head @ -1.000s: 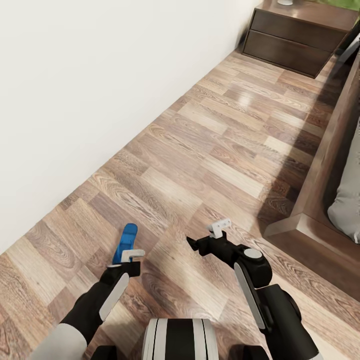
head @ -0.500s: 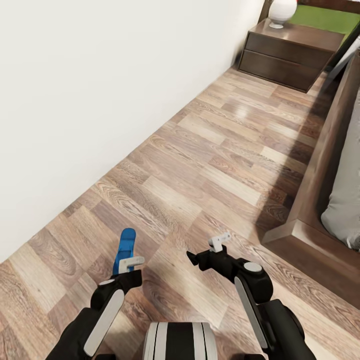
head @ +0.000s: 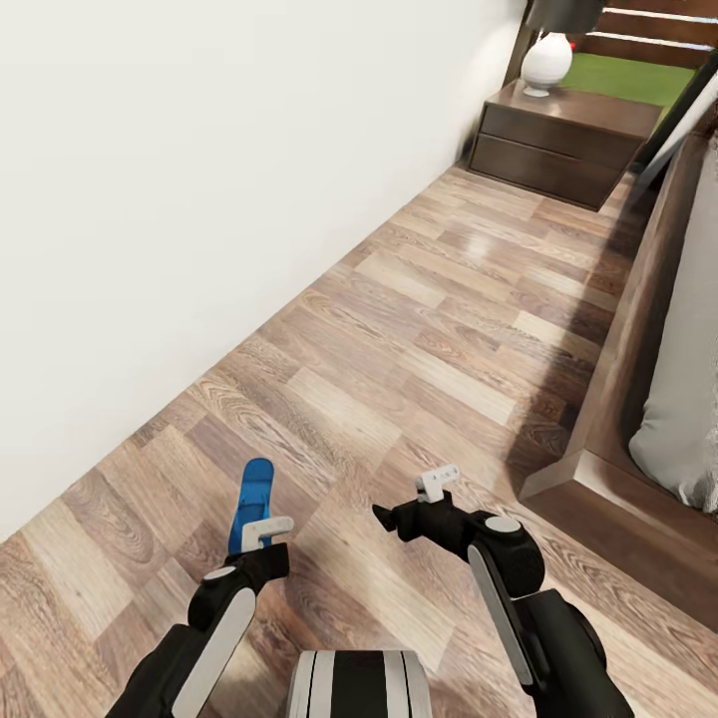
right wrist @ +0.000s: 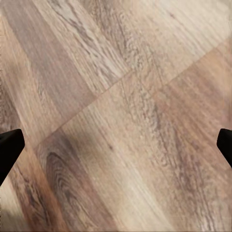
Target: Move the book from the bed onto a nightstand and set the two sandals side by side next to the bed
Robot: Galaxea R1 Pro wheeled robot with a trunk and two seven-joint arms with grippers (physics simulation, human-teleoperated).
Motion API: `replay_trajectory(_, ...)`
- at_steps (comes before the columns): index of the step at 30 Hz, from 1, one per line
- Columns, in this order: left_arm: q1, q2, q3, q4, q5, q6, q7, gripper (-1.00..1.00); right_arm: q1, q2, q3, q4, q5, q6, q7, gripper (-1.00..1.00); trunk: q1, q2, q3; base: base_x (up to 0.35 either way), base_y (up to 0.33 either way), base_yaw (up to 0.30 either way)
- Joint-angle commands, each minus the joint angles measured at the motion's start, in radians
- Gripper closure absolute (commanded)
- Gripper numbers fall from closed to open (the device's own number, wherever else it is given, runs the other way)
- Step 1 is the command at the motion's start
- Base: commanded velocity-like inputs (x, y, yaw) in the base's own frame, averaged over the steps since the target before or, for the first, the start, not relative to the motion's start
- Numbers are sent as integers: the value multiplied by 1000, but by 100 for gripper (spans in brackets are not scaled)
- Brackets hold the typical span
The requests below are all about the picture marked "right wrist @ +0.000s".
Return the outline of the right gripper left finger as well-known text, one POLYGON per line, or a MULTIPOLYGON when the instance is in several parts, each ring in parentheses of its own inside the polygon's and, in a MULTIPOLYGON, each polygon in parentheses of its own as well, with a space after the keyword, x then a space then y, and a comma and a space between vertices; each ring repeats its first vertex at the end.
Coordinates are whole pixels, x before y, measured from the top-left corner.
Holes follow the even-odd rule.
POLYGON ((24 147, 25 141, 21 129, 0 134, 0 186, 24 147))

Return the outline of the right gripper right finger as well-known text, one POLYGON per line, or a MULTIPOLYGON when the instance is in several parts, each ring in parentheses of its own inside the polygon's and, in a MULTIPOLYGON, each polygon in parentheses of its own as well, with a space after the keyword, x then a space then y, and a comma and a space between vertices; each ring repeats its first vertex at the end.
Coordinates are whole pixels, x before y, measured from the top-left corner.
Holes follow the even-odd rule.
POLYGON ((217 147, 232 167, 232 130, 222 128, 217 138, 217 147))

